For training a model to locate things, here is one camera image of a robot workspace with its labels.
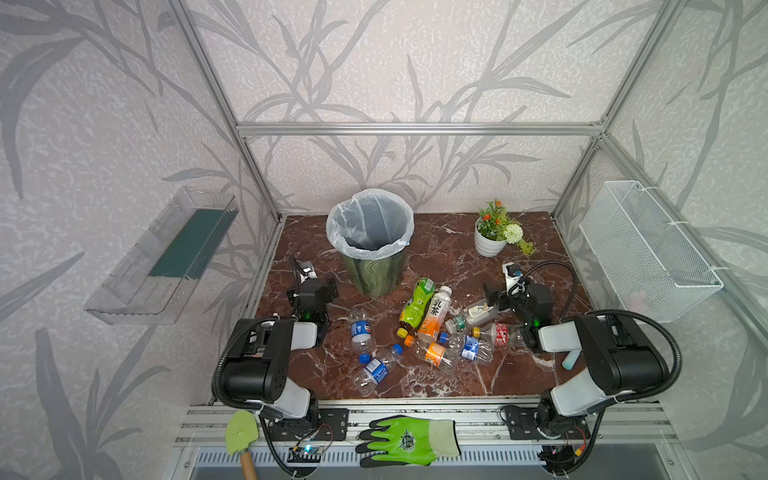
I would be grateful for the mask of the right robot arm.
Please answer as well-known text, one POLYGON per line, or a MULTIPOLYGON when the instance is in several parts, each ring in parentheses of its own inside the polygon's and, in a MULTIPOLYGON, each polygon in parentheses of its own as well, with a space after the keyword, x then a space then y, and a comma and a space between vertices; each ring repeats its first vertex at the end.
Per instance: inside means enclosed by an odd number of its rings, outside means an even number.
POLYGON ((535 407, 502 406, 500 417, 512 439, 559 439, 585 432, 587 416, 654 397, 680 377, 682 351, 658 322, 633 311, 605 309, 552 324, 544 316, 552 309, 551 293, 532 294, 532 289, 520 278, 504 290, 485 290, 489 307, 524 320, 500 344, 534 353, 574 352, 584 358, 585 369, 542 393, 535 407))

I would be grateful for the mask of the orange label white cap bottle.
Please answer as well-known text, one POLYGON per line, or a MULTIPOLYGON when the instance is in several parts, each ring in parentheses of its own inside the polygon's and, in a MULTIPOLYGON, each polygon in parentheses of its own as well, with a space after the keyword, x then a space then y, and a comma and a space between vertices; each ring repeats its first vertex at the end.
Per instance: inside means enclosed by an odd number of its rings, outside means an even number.
POLYGON ((417 331, 417 338, 424 342, 435 342, 451 304, 452 289, 441 286, 433 295, 425 317, 417 331))

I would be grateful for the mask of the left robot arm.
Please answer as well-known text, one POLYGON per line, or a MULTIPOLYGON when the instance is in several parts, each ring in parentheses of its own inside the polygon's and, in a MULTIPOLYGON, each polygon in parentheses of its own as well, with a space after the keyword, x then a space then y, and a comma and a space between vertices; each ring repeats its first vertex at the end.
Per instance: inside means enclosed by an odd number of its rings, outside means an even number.
POLYGON ((336 280, 307 278, 288 292, 292 313, 239 320, 211 380, 216 400, 257 411, 275 422, 320 425, 318 400, 289 378, 291 353, 322 345, 330 326, 327 305, 338 297, 336 280))

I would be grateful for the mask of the clear plastic box with card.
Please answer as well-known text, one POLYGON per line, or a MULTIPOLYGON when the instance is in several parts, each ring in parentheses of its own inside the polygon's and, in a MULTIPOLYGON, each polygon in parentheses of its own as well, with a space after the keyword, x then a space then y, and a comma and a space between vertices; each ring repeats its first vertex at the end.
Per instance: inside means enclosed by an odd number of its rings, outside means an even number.
POLYGON ((465 309, 464 319, 468 327, 481 327, 499 316, 498 309, 487 300, 480 300, 465 309))

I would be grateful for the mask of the green label drink bottle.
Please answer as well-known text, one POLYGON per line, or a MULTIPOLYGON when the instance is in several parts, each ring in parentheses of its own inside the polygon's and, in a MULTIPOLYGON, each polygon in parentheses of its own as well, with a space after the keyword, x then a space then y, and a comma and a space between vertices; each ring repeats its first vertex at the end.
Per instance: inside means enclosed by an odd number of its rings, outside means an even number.
POLYGON ((435 283, 429 278, 420 278, 413 291, 412 298, 406 303, 399 318, 396 335, 405 340, 415 334, 425 315, 425 311, 435 293, 435 283))

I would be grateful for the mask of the clear bottle with blue label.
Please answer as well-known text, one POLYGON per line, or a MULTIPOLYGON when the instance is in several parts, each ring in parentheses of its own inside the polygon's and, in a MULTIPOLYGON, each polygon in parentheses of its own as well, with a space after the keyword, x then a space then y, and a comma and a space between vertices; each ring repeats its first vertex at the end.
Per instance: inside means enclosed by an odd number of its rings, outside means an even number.
POLYGON ((354 307, 348 312, 348 329, 352 349, 357 355, 372 355, 375 351, 375 338, 372 320, 361 307, 354 307))

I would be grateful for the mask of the blue cap pepsi bottle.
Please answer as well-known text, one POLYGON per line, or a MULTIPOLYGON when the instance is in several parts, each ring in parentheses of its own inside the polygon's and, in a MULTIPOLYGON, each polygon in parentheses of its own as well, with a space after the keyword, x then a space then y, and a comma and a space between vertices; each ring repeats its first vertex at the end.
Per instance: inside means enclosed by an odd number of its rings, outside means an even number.
POLYGON ((357 391, 363 396, 372 395, 377 387, 400 364, 404 348, 400 344, 393 345, 389 350, 382 351, 379 355, 363 355, 364 364, 358 370, 353 382, 357 391))

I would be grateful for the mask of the yellow cap red label bottle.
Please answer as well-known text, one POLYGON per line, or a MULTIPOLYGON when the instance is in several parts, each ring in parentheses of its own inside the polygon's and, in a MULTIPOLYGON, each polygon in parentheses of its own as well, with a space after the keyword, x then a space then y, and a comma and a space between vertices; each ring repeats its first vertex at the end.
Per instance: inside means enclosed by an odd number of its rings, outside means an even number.
POLYGON ((486 341, 495 348, 519 350, 527 347, 523 329, 519 325, 507 323, 488 323, 481 327, 473 327, 472 336, 486 341))

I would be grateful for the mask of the blue cap blue label bottle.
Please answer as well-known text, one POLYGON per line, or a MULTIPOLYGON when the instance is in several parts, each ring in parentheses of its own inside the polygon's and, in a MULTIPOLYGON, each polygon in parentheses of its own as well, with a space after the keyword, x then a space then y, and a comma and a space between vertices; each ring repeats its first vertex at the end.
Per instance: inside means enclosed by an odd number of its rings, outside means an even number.
POLYGON ((441 332, 437 341, 443 346, 457 349, 463 359, 478 364, 490 364, 494 358, 495 346, 485 338, 441 332))

